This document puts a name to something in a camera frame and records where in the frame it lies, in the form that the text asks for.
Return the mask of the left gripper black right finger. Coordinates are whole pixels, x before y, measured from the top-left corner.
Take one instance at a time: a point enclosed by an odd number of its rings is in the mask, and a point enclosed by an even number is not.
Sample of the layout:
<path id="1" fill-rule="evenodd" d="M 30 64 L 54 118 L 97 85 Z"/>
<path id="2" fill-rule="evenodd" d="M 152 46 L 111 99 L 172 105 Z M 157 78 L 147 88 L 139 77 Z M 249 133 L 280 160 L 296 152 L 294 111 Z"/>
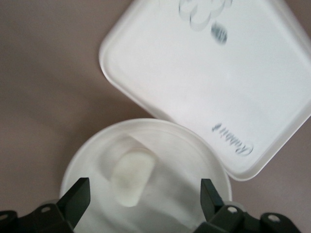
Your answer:
<path id="1" fill-rule="evenodd" d="M 264 213 L 259 219 L 234 204 L 225 204 L 210 179 L 201 180 L 200 203 L 205 222 L 197 233 L 298 233 L 286 216 Z"/>

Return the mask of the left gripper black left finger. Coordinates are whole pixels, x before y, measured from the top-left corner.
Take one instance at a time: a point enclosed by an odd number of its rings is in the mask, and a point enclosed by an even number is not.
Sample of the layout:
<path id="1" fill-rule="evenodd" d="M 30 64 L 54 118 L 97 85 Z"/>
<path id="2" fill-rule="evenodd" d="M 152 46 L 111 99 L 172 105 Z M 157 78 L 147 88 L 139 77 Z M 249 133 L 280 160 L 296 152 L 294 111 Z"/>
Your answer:
<path id="1" fill-rule="evenodd" d="M 89 178 L 77 182 L 55 203 L 45 203 L 18 217 L 13 210 L 1 211 L 2 233 L 72 233 L 90 204 Z"/>

